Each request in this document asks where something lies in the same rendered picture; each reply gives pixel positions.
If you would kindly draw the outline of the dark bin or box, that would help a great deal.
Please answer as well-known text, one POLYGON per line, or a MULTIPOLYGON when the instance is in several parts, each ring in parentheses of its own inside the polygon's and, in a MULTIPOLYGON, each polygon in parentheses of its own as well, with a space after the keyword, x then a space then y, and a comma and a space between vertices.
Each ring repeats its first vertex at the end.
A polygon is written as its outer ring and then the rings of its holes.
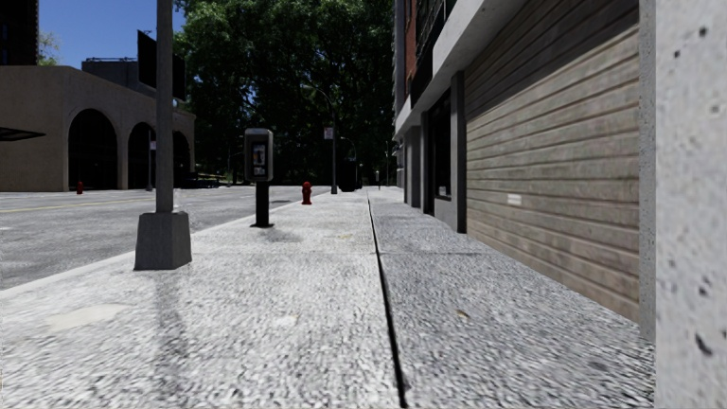
POLYGON ((341 191, 352 192, 357 188, 357 167, 356 160, 351 157, 343 158, 338 162, 337 185, 341 191))

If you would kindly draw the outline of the trees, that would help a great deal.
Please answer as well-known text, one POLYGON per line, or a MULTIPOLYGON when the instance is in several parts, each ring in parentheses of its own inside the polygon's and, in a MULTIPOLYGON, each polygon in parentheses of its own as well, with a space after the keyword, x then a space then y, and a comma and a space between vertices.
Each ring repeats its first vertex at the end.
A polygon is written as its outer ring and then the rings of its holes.
POLYGON ((331 183, 331 115, 365 181, 390 168, 393 0, 175 0, 201 171, 242 172, 243 134, 272 131, 275 182, 331 183))

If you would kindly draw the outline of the red brick building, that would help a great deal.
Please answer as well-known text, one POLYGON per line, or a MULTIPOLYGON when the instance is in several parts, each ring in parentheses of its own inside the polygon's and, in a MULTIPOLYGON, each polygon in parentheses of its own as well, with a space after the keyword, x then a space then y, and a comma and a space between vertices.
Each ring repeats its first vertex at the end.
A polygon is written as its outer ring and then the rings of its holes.
POLYGON ((417 70, 417 0, 405 0, 404 3, 404 42, 405 42, 405 94, 410 96, 412 83, 417 70))

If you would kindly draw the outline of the pale concrete building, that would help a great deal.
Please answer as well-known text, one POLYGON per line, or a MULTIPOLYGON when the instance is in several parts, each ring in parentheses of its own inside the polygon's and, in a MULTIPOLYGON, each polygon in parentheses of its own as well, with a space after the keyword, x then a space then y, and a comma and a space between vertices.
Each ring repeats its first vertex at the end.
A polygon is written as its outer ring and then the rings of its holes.
POLYGON ((656 401, 727 409, 727 0, 417 0, 406 202, 636 322, 656 401))

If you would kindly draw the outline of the tan arched building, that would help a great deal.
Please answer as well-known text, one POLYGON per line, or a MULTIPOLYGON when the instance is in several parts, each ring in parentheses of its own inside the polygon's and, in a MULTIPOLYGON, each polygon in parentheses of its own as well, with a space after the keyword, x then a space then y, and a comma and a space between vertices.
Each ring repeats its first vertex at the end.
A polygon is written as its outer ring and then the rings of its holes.
POLYGON ((0 66, 0 192, 145 187, 155 111, 136 61, 0 66))

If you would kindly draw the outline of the dark building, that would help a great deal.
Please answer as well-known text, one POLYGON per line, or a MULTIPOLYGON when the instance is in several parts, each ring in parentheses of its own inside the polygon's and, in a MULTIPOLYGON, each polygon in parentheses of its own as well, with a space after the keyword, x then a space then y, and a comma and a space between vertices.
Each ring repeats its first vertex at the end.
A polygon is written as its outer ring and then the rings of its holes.
POLYGON ((0 65, 38 63, 39 0, 0 0, 0 65))

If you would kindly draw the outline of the white box on a post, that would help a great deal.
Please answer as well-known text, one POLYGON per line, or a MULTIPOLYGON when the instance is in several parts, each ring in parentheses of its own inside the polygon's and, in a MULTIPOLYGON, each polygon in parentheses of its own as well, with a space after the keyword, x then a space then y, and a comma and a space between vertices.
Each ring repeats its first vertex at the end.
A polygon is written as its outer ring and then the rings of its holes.
POLYGON ((267 228, 269 222, 269 183, 273 179, 273 133, 264 128, 248 128, 244 132, 245 178, 256 186, 256 222, 254 227, 267 228))

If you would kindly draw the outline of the sign on a post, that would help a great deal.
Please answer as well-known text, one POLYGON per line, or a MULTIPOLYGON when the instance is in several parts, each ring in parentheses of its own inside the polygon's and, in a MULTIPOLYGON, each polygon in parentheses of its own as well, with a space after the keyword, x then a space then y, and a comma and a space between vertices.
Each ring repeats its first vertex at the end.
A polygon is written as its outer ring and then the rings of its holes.
POLYGON ((189 219, 174 210, 172 0, 156 6, 155 210, 139 217, 136 271, 174 270, 191 262, 189 219))

